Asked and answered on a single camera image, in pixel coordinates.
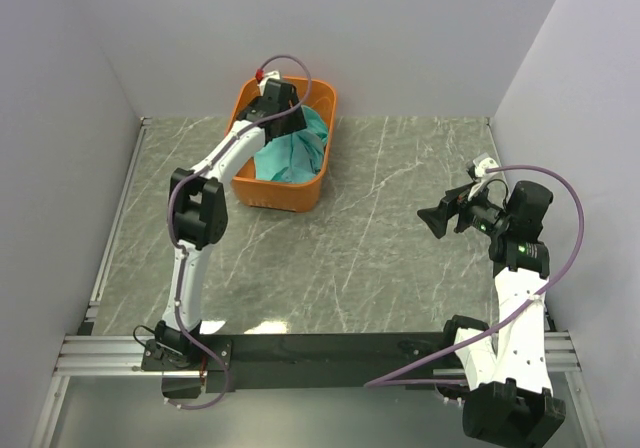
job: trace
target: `wall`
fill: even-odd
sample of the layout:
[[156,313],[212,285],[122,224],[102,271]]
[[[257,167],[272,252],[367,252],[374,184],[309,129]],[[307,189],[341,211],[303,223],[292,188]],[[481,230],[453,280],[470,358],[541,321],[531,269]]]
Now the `wall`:
[[0,0],[0,445],[86,310],[139,124],[71,0]]
[[[571,331],[608,446],[637,446],[640,323],[640,0],[557,0],[495,117],[503,163],[556,169],[582,196],[587,231],[550,299]],[[545,236],[555,268],[576,215],[555,190]]]
[[199,116],[279,52],[342,114],[493,115],[554,0],[79,1],[138,113]]

